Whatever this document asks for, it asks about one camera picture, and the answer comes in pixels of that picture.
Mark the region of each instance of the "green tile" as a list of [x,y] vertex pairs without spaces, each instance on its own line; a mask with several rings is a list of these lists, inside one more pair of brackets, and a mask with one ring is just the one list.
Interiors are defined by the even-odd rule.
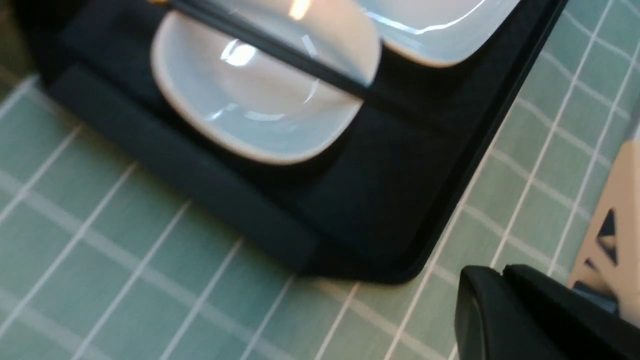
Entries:
[[12,195],[9,195],[3,190],[0,190],[0,209],[4,209],[4,207],[11,201],[12,198]]
[[602,146],[600,147],[600,154],[605,159],[613,162],[616,160],[620,146],[628,135],[629,120],[621,117],[617,113],[613,115],[611,124],[607,133],[602,140]]
[[533,169],[549,128],[531,111],[514,104],[496,140],[496,149],[508,154],[527,171]]
[[557,268],[554,270],[554,272],[551,274],[551,278],[557,282],[559,282],[560,284],[562,284],[563,286],[567,286],[567,282],[569,281],[569,278],[567,277],[566,274],[562,273],[560,270],[558,270]]
[[593,170],[589,175],[589,179],[587,180],[584,193],[582,193],[582,198],[580,199],[580,207],[582,209],[585,209],[589,213],[594,212],[596,206],[598,206],[600,193],[602,193],[602,189],[604,188],[604,184],[607,183],[608,177],[609,169],[596,161],[593,165]]
[[172,352],[175,360],[239,359],[247,344],[211,322],[196,316]]
[[618,107],[631,114],[636,109],[638,100],[640,100],[640,70],[636,67],[629,76],[625,91],[618,101]]
[[0,170],[26,181],[51,155],[71,128],[51,112],[22,97],[0,119]]
[[487,214],[502,227],[506,227],[525,183],[526,180],[504,162],[489,157],[467,204]]
[[400,341],[398,345],[396,345],[394,353],[391,355],[391,360],[424,360],[424,356],[413,351],[413,349]]
[[560,249],[557,264],[563,267],[567,272],[571,272],[573,263],[575,262],[578,251],[584,241],[584,236],[589,228],[589,222],[582,217],[573,218],[569,232],[564,239],[564,244]]
[[136,169],[92,227],[142,258],[178,212],[185,198],[148,172]]
[[130,273],[78,243],[32,300],[32,307],[78,336],[89,333]]
[[0,21],[0,65],[18,78],[35,71],[31,56],[13,17]]
[[157,359],[188,313],[177,300],[138,281],[93,344],[113,359]]
[[536,105],[548,118],[554,119],[569,84],[569,79],[553,63],[538,58],[519,96]]
[[249,355],[247,360],[271,360],[271,359],[258,354],[256,351],[253,351],[251,355]]
[[198,208],[189,208],[150,266],[199,294],[237,239],[238,235],[220,221]]
[[588,44],[589,35],[582,32],[568,17],[561,16],[545,44],[545,50],[570,72],[575,73]]
[[608,106],[576,86],[559,124],[561,128],[595,148],[608,116]]
[[622,1],[614,1],[598,37],[631,55],[640,38],[640,21]]
[[295,359],[313,359],[341,307],[309,282],[295,282],[262,337]]
[[575,199],[590,161],[590,155],[556,133],[536,177],[569,199]]
[[23,297],[58,257],[70,235],[25,205],[0,225],[0,284]]
[[532,186],[522,203],[511,234],[551,258],[569,212],[566,206]]
[[453,323],[458,289],[437,276],[429,278],[405,331],[428,347],[449,356],[456,343]]
[[355,298],[388,321],[399,325],[411,304],[419,284],[419,279],[400,286],[361,284]]
[[579,79],[613,100],[629,69],[629,61],[595,42],[587,55]]
[[323,359],[383,359],[392,340],[391,335],[349,310],[344,313]]
[[43,334],[19,322],[13,323],[0,339],[0,359],[67,360],[71,355]]
[[502,248],[502,252],[495,264],[495,269],[501,272],[507,265],[529,265],[543,273],[546,273],[549,268],[548,264],[541,262],[539,259],[530,257],[508,241],[504,244],[504,248]]
[[499,244],[500,236],[462,212],[442,249],[438,265],[454,274],[459,274],[467,265],[489,265]]
[[565,11],[573,15],[585,28],[594,31],[609,0],[570,0]]
[[122,176],[129,160],[91,131],[60,155],[35,191],[83,220]]
[[247,245],[229,264],[208,301],[240,324],[256,329],[289,276],[281,265]]

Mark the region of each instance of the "white grout line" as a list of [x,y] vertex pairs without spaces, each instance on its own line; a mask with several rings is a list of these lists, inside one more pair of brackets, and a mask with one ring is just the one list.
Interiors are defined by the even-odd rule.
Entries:
[[564,9],[561,16],[566,17],[567,20],[569,20],[573,25],[575,25],[576,28],[578,28],[578,30],[585,33],[588,37],[593,36],[593,34],[591,33],[591,30],[587,29],[585,25],[582,25],[582,23],[578,21],[578,19],[576,19],[575,16],[573,16],[567,9]]
[[[511,158],[509,155],[505,154],[504,152],[498,149],[494,149],[491,152],[491,155],[495,159],[498,159],[499,161],[507,165],[511,170],[513,170],[513,172],[515,172],[522,179],[526,180],[529,178],[529,176],[531,176],[526,169],[521,167],[520,164],[518,164],[513,158]],[[532,184],[537,189],[546,193],[549,197],[553,198],[555,201],[558,201],[560,204],[564,205],[566,208],[568,209],[573,208],[573,205],[574,205],[573,201],[568,197],[564,196],[562,193],[560,193],[553,187],[551,187],[549,184],[546,184],[543,181],[540,181],[539,179],[533,179]],[[580,216],[582,216],[586,220],[591,219],[591,214],[589,214],[589,212],[586,211],[585,209],[582,209],[579,207],[578,213],[580,214]]]
[[13,105],[22,98],[22,95],[29,91],[37,80],[38,76],[30,76],[18,85],[17,88],[13,89],[11,95],[9,95],[2,104],[0,104],[0,121],[2,121],[4,116],[13,108]]
[[[638,44],[636,45],[636,51],[634,52],[634,61],[632,63],[634,63],[637,60],[639,53],[640,53],[640,42],[638,42]],[[616,95],[615,100],[613,100],[614,106],[612,107],[612,110],[609,112],[607,122],[605,123],[605,126],[602,129],[602,132],[600,133],[600,137],[598,137],[598,142],[596,143],[596,148],[594,150],[593,156],[589,161],[587,171],[584,174],[584,177],[582,178],[582,183],[580,184],[580,190],[578,190],[578,196],[575,201],[576,204],[580,202],[580,200],[582,199],[582,196],[584,195],[584,191],[587,187],[587,183],[589,181],[591,172],[595,167],[597,154],[600,152],[600,147],[602,146],[602,143],[604,142],[604,138],[606,137],[607,131],[609,130],[609,126],[613,121],[614,113],[615,113],[613,109],[615,109],[618,102],[622,98],[622,95],[625,91],[625,88],[627,87],[627,82],[631,77],[631,73],[633,72],[633,69],[634,69],[633,65],[630,65],[627,70],[627,74],[625,75],[625,78],[622,81],[622,84],[620,85],[620,89],[618,89],[618,94]],[[551,266],[549,266],[549,270],[547,270],[547,275],[553,274],[554,272],[554,268],[556,267],[557,260],[560,257],[560,252],[562,251],[562,247],[564,245],[564,242],[566,241],[567,234],[569,233],[569,229],[571,227],[571,224],[573,222],[573,217],[575,216],[576,212],[577,212],[577,208],[574,206],[574,208],[571,210],[571,214],[569,215],[569,219],[567,220],[567,223],[564,226],[562,235],[560,236],[560,241],[557,244],[556,251],[554,252],[554,257],[551,259]]]
[[[517,97],[515,103],[525,108],[527,111],[531,112],[535,117],[537,117],[545,126],[551,128],[553,127],[553,122],[549,119],[542,110],[537,107],[535,104],[527,101],[523,98]],[[567,142],[571,143],[573,146],[576,146],[578,149],[582,150],[587,155],[593,155],[593,148],[582,141],[577,136],[571,134],[562,126],[558,125],[556,127],[556,134],[564,138]],[[598,155],[598,162],[600,162],[605,167],[611,167],[611,162],[608,159],[605,159],[603,156]]]
[[18,193],[11,199],[11,201],[4,207],[2,211],[0,211],[0,223],[4,222],[9,214],[15,209],[16,206],[20,204],[20,202],[25,198],[25,196],[31,191],[32,187],[36,185],[36,183],[40,180],[40,178],[47,172],[47,170],[53,165],[53,163],[58,159],[60,154],[64,152],[64,150],[69,147],[69,145],[76,139],[80,131],[82,130],[82,125],[77,126],[75,129],[65,137],[65,139],[58,145],[58,147],[53,150],[51,155],[45,160],[45,162],[36,170],[36,172],[29,178],[29,180],[22,185],[22,188],[18,191]]
[[76,244],[82,239],[85,232],[93,221],[100,215],[102,210],[107,206],[111,198],[115,195],[118,189],[124,184],[124,182],[129,178],[131,173],[136,169],[136,164],[133,163],[130,165],[127,170],[120,176],[118,181],[111,187],[109,192],[104,196],[104,198],[98,203],[98,206],[93,210],[91,215],[84,221],[80,229],[76,232],[74,237],[67,243],[65,248],[58,254],[58,257],[49,265],[47,270],[42,274],[42,276],[38,279],[38,281],[33,285],[33,287],[27,292],[27,294],[22,298],[22,300],[16,305],[11,314],[4,320],[2,325],[0,325],[0,338],[4,336],[6,331],[9,329],[9,326],[15,321],[15,319],[20,315],[24,307],[31,301],[31,299],[40,291],[40,288],[47,282],[47,280],[51,277],[51,275],[56,271],[56,269],[62,264],[62,262],[67,258],[67,256],[71,253],[71,250],[74,249]]
[[451,216],[451,219],[449,220],[449,225],[447,226],[447,228],[445,229],[444,233],[442,234],[442,238],[438,242],[438,245],[437,245],[434,253],[432,253],[432,255],[431,255],[433,257],[433,259],[431,260],[431,262],[427,266],[426,270],[424,271],[424,275],[422,276],[422,279],[420,280],[420,284],[418,285],[418,288],[415,291],[415,294],[414,294],[414,296],[413,296],[413,298],[411,300],[411,303],[409,304],[409,308],[406,310],[406,313],[404,314],[402,322],[400,323],[400,326],[398,327],[398,330],[396,331],[396,335],[394,336],[394,339],[391,342],[391,345],[389,346],[389,349],[387,350],[387,353],[385,354],[384,360],[390,360],[391,359],[391,356],[393,355],[394,350],[396,349],[397,343],[400,340],[400,337],[402,336],[402,334],[404,332],[404,328],[406,327],[406,324],[409,322],[409,319],[411,318],[411,315],[413,314],[413,310],[415,309],[415,306],[418,304],[418,300],[420,299],[420,295],[424,291],[424,287],[427,284],[427,282],[429,281],[429,278],[431,277],[431,274],[433,273],[433,270],[435,268],[435,265],[436,265],[438,259],[440,258],[442,250],[444,249],[445,245],[447,244],[447,241],[449,241],[449,237],[451,236],[451,232],[453,231],[454,226],[458,222],[458,219],[460,217],[460,213],[462,212],[462,206],[464,206],[464,204],[467,203],[467,199],[469,198],[469,195],[471,194],[471,190],[476,185],[476,181],[477,181],[478,177],[480,176],[480,173],[484,169],[484,166],[486,165],[487,159],[490,156],[489,154],[491,153],[492,149],[494,148],[495,142],[497,141],[498,137],[500,136],[500,132],[502,131],[502,128],[504,127],[504,124],[508,121],[509,115],[511,114],[511,110],[512,109],[513,109],[513,107],[511,107],[509,109],[509,111],[507,112],[507,115],[505,116],[505,119],[502,121],[502,125],[500,126],[500,128],[498,128],[498,131],[496,132],[495,136],[493,137],[493,140],[491,141],[491,144],[487,148],[487,151],[484,154],[482,160],[480,161],[480,164],[478,164],[478,168],[476,169],[476,172],[471,177],[471,180],[469,181],[469,184],[467,185],[467,188],[465,189],[465,192],[462,194],[462,197],[460,198],[460,201],[458,202],[458,205],[456,206],[456,209],[454,210],[453,215]]
[[200,309],[202,308],[202,305],[209,298],[211,291],[213,291],[213,288],[216,286],[216,284],[222,277],[222,274],[224,274],[225,270],[233,260],[236,253],[242,247],[242,244],[243,244],[243,239],[238,239],[236,241],[236,244],[233,246],[233,248],[231,248],[231,251],[229,251],[225,259],[222,261],[222,264],[220,264],[220,267],[218,267],[215,274],[213,274],[213,277],[211,277],[211,280],[209,281],[205,289],[202,291],[202,293],[198,297],[198,300],[196,300],[195,304],[193,304],[193,307],[189,311],[189,314],[187,315],[187,317],[184,319],[184,321],[178,328],[178,331],[173,335],[173,338],[164,349],[164,352],[160,356],[159,360],[167,360],[171,356],[172,352],[175,350],[175,347],[178,346],[178,343],[180,342],[184,334],[189,329],[189,326],[191,325],[193,320],[200,313]]
[[[566,10],[563,11],[563,15],[573,24],[575,25],[576,28],[578,28],[581,32],[583,32],[584,34],[586,34],[589,37],[592,37],[593,34],[592,32],[590,32],[589,29],[587,29],[584,25],[582,25],[573,15],[571,15],[569,12],[567,12]],[[611,50],[612,52],[624,57],[625,59],[627,59],[628,61],[633,61],[632,57],[630,54],[627,54],[626,51],[620,49],[619,47],[609,43],[608,41],[599,38],[599,37],[595,37],[595,41],[597,43],[599,43],[600,45],[606,47],[607,49]]]
[[[0,170],[0,188],[6,193],[14,194],[18,192],[20,183]],[[32,209],[72,234],[82,225],[80,220],[74,218],[64,209],[61,209],[37,193],[31,192],[24,201]],[[136,256],[120,248],[116,243],[93,229],[89,228],[87,230],[83,241],[129,271],[135,271],[140,263]],[[186,307],[190,308],[193,306],[197,299],[196,295],[153,268],[147,267],[142,273],[141,278]],[[203,305],[202,316],[245,343],[248,343],[253,336],[251,329],[238,324],[234,319],[212,305]],[[258,342],[256,349],[271,360],[293,360],[291,355],[286,354],[284,351],[266,341],[261,340]]]
[[314,358],[314,360],[321,360],[322,357],[324,356],[324,352],[329,347],[329,343],[331,342],[331,339],[333,338],[333,335],[335,334],[335,331],[338,329],[338,326],[340,325],[340,322],[342,321],[342,318],[344,317],[344,314],[349,309],[349,305],[351,304],[351,301],[353,300],[353,297],[356,296],[356,292],[358,291],[359,287],[360,287],[360,283],[359,282],[356,282],[351,287],[351,291],[349,292],[349,295],[347,296],[347,299],[345,299],[344,303],[342,303],[342,307],[340,308],[340,312],[338,313],[338,316],[335,317],[335,320],[333,321],[333,324],[331,324],[331,328],[329,328],[329,332],[327,332],[326,336],[324,337],[322,345],[320,345],[320,349],[318,349],[318,352],[317,352],[316,357]]
[[[500,226],[498,223],[494,222],[491,218],[489,218],[482,211],[480,211],[480,210],[478,210],[478,209],[476,209],[476,208],[474,208],[473,206],[470,206],[470,205],[465,205],[464,211],[466,213],[468,213],[469,215],[471,215],[474,219],[479,221],[481,224],[483,224],[487,229],[489,229],[491,232],[493,232],[497,236],[503,236],[504,235],[504,229],[502,228],[502,226]],[[512,246],[516,247],[518,250],[520,250],[521,252],[523,252],[524,254],[529,256],[530,258],[538,260],[540,263],[543,263],[545,265],[551,264],[551,259],[550,258],[548,258],[546,255],[544,255],[538,249],[535,249],[535,248],[529,246],[524,241],[516,238],[515,236],[509,235],[508,242]]]
[[253,348],[260,340],[260,337],[262,336],[262,332],[264,332],[264,329],[267,327],[267,324],[271,320],[271,317],[278,309],[278,306],[280,306],[282,299],[284,299],[284,295],[286,295],[287,291],[289,291],[289,287],[293,283],[294,279],[295,279],[295,276],[291,276],[290,278],[288,278],[287,282],[285,282],[284,286],[282,287],[282,290],[280,290],[280,293],[278,294],[276,299],[273,301],[273,304],[269,308],[267,315],[264,316],[264,319],[262,319],[262,323],[260,323],[260,326],[253,334],[251,341],[249,341],[249,344],[246,346],[242,356],[240,357],[240,360],[247,360],[249,358],[249,355],[251,355]]
[[437,275],[439,278],[441,278],[442,280],[444,280],[447,284],[453,286],[454,288],[458,287],[458,283],[460,281],[458,276],[452,274],[450,271],[443,268],[442,266],[436,264],[433,267],[433,273]]
[[133,287],[133,284],[138,280],[138,278],[142,274],[142,271],[144,271],[145,267],[147,266],[147,264],[149,264],[149,261],[151,261],[153,256],[156,254],[157,250],[164,243],[167,236],[169,236],[169,234],[173,231],[173,228],[175,227],[175,225],[178,224],[178,222],[184,215],[185,211],[187,211],[187,209],[189,208],[190,204],[191,202],[187,201],[184,205],[180,207],[180,209],[175,214],[175,216],[171,219],[171,221],[166,226],[162,234],[160,234],[160,237],[158,237],[158,239],[153,244],[153,246],[151,246],[151,249],[149,249],[145,257],[140,261],[140,263],[138,264],[138,267],[136,267],[136,269],[131,274],[127,282],[122,286],[118,295],[116,295],[116,297],[111,301],[111,303],[109,304],[107,309],[104,311],[102,316],[98,319],[98,321],[95,323],[95,325],[93,325],[89,333],[85,336],[84,340],[82,341],[78,349],[75,351],[75,354],[73,355],[71,360],[79,360],[84,355],[84,352],[93,341],[93,338],[96,335],[98,335],[98,332],[102,329],[102,326],[104,326],[107,320],[109,320],[109,317],[111,316],[111,314],[113,314],[113,312],[118,307],[118,305],[120,305],[120,302],[122,301],[122,299],[124,299],[124,297],[129,293],[129,290],[131,290],[131,288]]
[[[558,70],[560,71],[560,73],[566,77],[569,80],[572,80],[574,77],[574,74],[568,70],[566,67],[564,67],[564,65],[558,60],[556,59],[556,57],[551,54],[550,52],[546,51],[546,50],[542,50],[540,52],[540,57],[543,59],[546,59],[547,61],[549,61],[552,65],[554,65],[555,67],[558,68]],[[583,83],[581,80],[576,80],[575,82],[576,86],[578,86],[581,90],[583,90],[584,92],[586,92],[587,94],[593,96],[594,99],[596,99],[598,102],[600,102],[601,104],[603,104],[606,107],[611,107],[613,105],[613,101],[609,100],[606,96],[602,95],[601,93],[599,93],[597,90],[595,90],[594,88],[591,88],[589,85]],[[629,113],[627,113],[625,110],[620,109],[620,108],[616,108],[616,113],[618,113],[620,116],[622,116],[625,119],[630,119],[631,115]]]
[[606,42],[605,40],[602,40],[601,38],[596,37],[596,42],[604,47],[606,47],[608,50],[610,50],[612,53],[614,54],[618,54],[620,56],[622,56],[624,59],[626,59],[627,61],[633,61],[631,55],[627,54],[626,51],[620,49],[619,47],[612,45],[608,42]]
[[569,69],[564,67],[564,65],[560,62],[560,60],[556,59],[556,57],[552,53],[548,52],[547,50],[542,49],[540,51],[540,58],[543,58],[543,59],[549,61],[567,79],[569,79],[569,80],[573,79],[573,73]]
[[627,5],[627,7],[629,7],[629,10],[631,10],[631,12],[636,15],[636,17],[640,18],[640,10],[638,10],[635,5],[630,3],[629,0],[620,0],[620,2]]
[[[16,304],[18,304],[18,299],[8,291],[0,288],[0,309],[5,313],[10,313]],[[75,351],[78,344],[82,342],[82,338],[78,335],[30,307],[24,308],[18,321],[49,338],[70,353]],[[95,347],[87,348],[84,358],[86,360],[112,360],[112,358]]]
[[602,15],[600,16],[600,19],[598,20],[598,24],[596,25],[596,28],[593,32],[593,36],[591,37],[591,40],[589,41],[589,44],[587,45],[586,50],[584,51],[584,54],[582,55],[582,58],[580,59],[580,63],[578,64],[578,69],[576,70],[575,75],[573,76],[573,81],[571,82],[571,85],[569,86],[569,89],[567,90],[566,95],[564,96],[564,99],[560,105],[560,109],[558,110],[558,113],[556,115],[556,119],[554,121],[553,126],[551,127],[551,130],[549,131],[549,134],[547,135],[547,139],[545,140],[545,143],[542,145],[542,150],[540,151],[540,154],[538,155],[538,159],[536,159],[536,163],[533,166],[533,169],[531,170],[531,174],[529,176],[529,179],[527,180],[527,183],[525,184],[524,189],[522,190],[522,194],[520,195],[520,198],[518,199],[518,202],[516,203],[516,207],[513,210],[513,213],[511,214],[511,218],[509,219],[509,223],[507,224],[507,227],[504,231],[504,234],[502,235],[502,238],[500,239],[500,244],[498,245],[498,249],[495,251],[495,254],[493,256],[493,259],[491,260],[491,267],[494,267],[496,262],[498,261],[498,258],[500,257],[500,253],[502,252],[502,249],[504,248],[504,244],[507,242],[507,239],[509,238],[509,233],[511,232],[511,228],[513,227],[513,224],[515,224],[515,220],[518,216],[518,214],[520,213],[520,209],[522,208],[522,204],[524,203],[525,198],[527,197],[527,194],[529,193],[529,189],[531,188],[531,185],[533,183],[533,179],[536,177],[536,174],[538,172],[538,169],[540,168],[540,164],[542,163],[542,159],[545,156],[545,153],[547,152],[547,149],[549,147],[549,144],[551,143],[551,139],[556,131],[556,127],[558,125],[558,123],[560,123],[560,119],[562,118],[562,115],[564,114],[564,109],[566,108],[566,105],[569,101],[569,98],[571,97],[571,94],[573,93],[573,89],[575,87],[575,82],[578,80],[578,76],[580,75],[580,73],[582,72],[582,68],[584,67],[584,63],[587,60],[587,56],[589,55],[589,52],[591,51],[591,48],[593,47],[593,43],[595,41],[595,36],[596,34],[600,31],[600,28],[602,27],[602,23],[604,22],[604,19],[606,18],[607,14],[609,13],[609,10],[611,9],[611,6],[613,4],[613,0],[609,0],[609,2],[607,3],[607,6],[605,7]]
[[453,350],[451,350],[451,353],[449,354],[449,357],[447,358],[447,360],[455,359],[456,355],[458,355],[458,345],[457,344],[453,346]]
[[[344,301],[348,296],[348,294],[345,293],[341,288],[327,280],[316,281],[314,282],[314,286],[340,302]],[[351,301],[351,305],[349,306],[349,308],[353,310],[353,312],[358,316],[375,325],[377,328],[386,332],[388,335],[394,336],[396,334],[398,326],[388,321],[386,318],[378,314],[375,310],[371,309],[367,304],[364,304],[358,299],[354,298]],[[436,350],[433,350],[432,348],[428,347],[423,342],[415,339],[409,334],[403,334],[400,341],[402,341],[402,343],[404,343],[408,348],[413,350],[413,352],[420,355],[425,360],[445,360],[445,358]]]

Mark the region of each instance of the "white ceramic plate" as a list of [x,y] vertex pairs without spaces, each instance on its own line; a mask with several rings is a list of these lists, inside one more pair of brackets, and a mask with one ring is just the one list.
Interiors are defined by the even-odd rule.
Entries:
[[[375,77],[380,39],[352,0],[221,3],[363,84]],[[163,95],[193,127],[263,163],[287,165],[318,155],[362,105],[178,12],[170,12],[156,33],[152,68]]]
[[359,0],[385,43],[403,56],[448,67],[473,55],[519,0]]

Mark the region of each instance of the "small white bowl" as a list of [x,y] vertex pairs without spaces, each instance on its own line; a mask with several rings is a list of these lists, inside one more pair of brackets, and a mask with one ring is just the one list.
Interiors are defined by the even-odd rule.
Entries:
[[359,1],[395,52],[422,65],[450,67],[478,51],[520,0]]
[[[369,85],[376,28],[352,0],[225,0],[221,4],[315,59]],[[256,48],[172,11],[152,48],[171,106],[222,147],[255,161],[308,160],[344,132],[362,105]]]

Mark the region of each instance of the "white dish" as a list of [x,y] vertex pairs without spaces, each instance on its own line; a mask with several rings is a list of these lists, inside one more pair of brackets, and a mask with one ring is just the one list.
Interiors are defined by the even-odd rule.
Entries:
[[359,0],[394,51],[432,67],[473,55],[519,0]]
[[[380,39],[352,0],[221,4],[363,84],[375,77]],[[175,11],[156,33],[152,68],[163,95],[193,127],[228,150],[263,163],[287,165],[318,155],[362,105],[360,99]]]

